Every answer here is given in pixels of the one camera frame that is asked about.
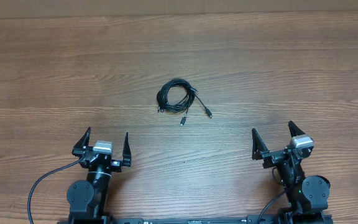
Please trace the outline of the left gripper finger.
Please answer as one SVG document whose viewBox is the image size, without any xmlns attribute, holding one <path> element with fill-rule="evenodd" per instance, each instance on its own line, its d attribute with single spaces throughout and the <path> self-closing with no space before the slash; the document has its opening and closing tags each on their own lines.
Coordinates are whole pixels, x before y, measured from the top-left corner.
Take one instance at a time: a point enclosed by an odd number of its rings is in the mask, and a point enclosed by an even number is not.
<svg viewBox="0 0 358 224">
<path fill-rule="evenodd" d="M 91 134 L 91 127 L 88 127 L 84 135 L 80 138 L 80 140 L 73 146 L 74 149 L 83 149 L 84 147 L 87 148 L 89 145 Z"/>
<path fill-rule="evenodd" d="M 132 154 L 129 146 L 129 133 L 126 133 L 124 147 L 122 150 L 122 165 L 130 167 L 132 162 Z"/>
</svg>

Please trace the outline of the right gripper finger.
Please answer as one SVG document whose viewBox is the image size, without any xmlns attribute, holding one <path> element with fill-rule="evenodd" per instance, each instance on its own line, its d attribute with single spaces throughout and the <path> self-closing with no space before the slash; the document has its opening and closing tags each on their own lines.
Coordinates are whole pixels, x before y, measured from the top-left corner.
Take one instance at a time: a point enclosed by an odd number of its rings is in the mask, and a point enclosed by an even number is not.
<svg viewBox="0 0 358 224">
<path fill-rule="evenodd" d="M 288 128 L 290 130 L 291 137 L 305 134 L 305 132 L 303 132 L 293 121 L 288 122 Z"/>
<path fill-rule="evenodd" d="M 269 153 L 266 145 L 255 128 L 252 129 L 252 159 L 260 160 L 264 158 L 264 154 Z"/>
</svg>

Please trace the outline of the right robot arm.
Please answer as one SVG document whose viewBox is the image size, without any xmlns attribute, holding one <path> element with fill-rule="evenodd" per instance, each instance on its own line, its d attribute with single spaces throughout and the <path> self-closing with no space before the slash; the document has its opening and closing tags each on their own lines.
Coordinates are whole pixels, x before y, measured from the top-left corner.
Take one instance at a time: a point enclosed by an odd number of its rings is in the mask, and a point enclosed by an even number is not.
<svg viewBox="0 0 358 224">
<path fill-rule="evenodd" d="M 303 132 L 293 121 L 288 122 L 290 143 L 284 149 L 269 151 L 257 130 L 252 129 L 252 159 L 263 160 L 265 169 L 276 170 L 280 176 L 283 191 L 276 195 L 262 209 L 259 215 L 247 216 L 254 223 L 332 223 L 325 215 L 331 188 L 330 181 L 321 175 L 307 177 L 301 166 L 314 148 L 314 140 Z M 269 207 L 281 196 L 286 195 L 289 206 L 281 208 L 276 215 L 266 214 Z"/>
</svg>

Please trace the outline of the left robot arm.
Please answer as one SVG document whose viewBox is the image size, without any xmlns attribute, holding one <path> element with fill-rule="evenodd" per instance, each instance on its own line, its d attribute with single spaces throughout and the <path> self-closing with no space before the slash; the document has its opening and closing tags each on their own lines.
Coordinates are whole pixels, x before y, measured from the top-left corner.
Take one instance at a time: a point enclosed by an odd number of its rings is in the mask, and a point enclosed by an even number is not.
<svg viewBox="0 0 358 224">
<path fill-rule="evenodd" d="M 112 142 L 99 140 L 90 146 L 90 134 L 88 128 L 72 149 L 72 154 L 80 158 L 79 165 L 88 172 L 85 180 L 75 181 L 67 190 L 68 223 L 116 223 L 115 218 L 105 212 L 105 206 L 112 173 L 131 166 L 129 135 L 125 135 L 122 159 L 115 160 L 112 158 Z"/>
</svg>

